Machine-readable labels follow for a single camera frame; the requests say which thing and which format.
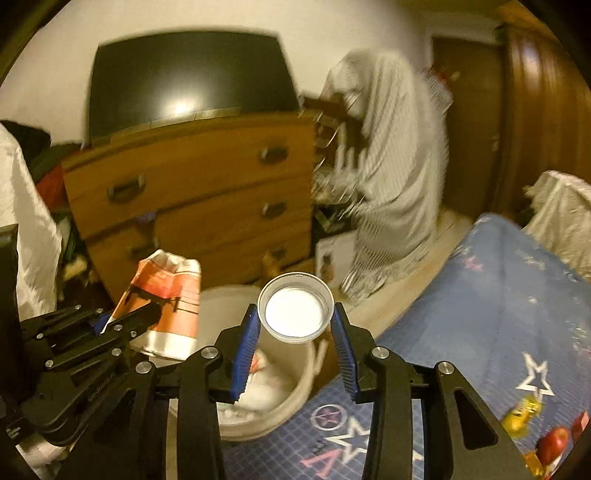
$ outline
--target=red cloth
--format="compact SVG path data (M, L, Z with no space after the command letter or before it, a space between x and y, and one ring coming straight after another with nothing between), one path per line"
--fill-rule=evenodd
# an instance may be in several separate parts
M61 163L45 174L35 187L50 212L55 212L60 207L67 206L68 199L64 185L64 170L61 167Z

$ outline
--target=striped cloth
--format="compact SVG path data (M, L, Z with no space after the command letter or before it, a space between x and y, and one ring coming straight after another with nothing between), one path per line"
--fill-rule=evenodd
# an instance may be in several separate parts
M342 285L353 301L412 271L428 251L447 167L444 116L433 90L400 53L350 52L330 73L324 94L344 94L363 120L369 147L359 159L351 208L358 226L353 267ZM336 177L351 174L337 163Z

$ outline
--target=drawer handle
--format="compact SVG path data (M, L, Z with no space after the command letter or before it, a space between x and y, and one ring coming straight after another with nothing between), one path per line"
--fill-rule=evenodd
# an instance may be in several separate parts
M274 164L287 158L287 147L268 147L261 150L259 160L264 164Z
M153 238L151 241L147 242L145 245L141 245L139 247L128 247L127 249L127 256L134 261L140 261L144 258L149 257L152 255L157 249L160 248L160 240L158 238Z
M266 203L262 206L261 216L266 219L279 217L287 208L287 202Z
M107 189L107 197L109 198L109 201L113 203L128 202L142 193L145 187L145 177L143 175L138 175L133 180L118 183Z
M287 255L287 247L276 247L271 250L271 255L273 255L275 260L281 260Z

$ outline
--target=black tv screen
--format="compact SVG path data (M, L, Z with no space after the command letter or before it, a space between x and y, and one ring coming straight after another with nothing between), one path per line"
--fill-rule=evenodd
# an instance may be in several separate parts
M90 140L211 109L296 111L276 37L182 31L100 46L90 84Z

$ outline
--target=white wall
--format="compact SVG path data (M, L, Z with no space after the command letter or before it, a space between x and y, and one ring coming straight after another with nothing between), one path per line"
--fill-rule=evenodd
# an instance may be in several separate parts
M433 64L433 37L463 38L481 43L497 44L495 29L501 24L481 15L463 12L424 12L425 59Z
M297 88L313 93L352 48L394 48L416 68L425 65L421 18L395 0L72 0L35 35L0 87L0 118L41 126L54 142L83 139L100 43L226 27L279 33Z

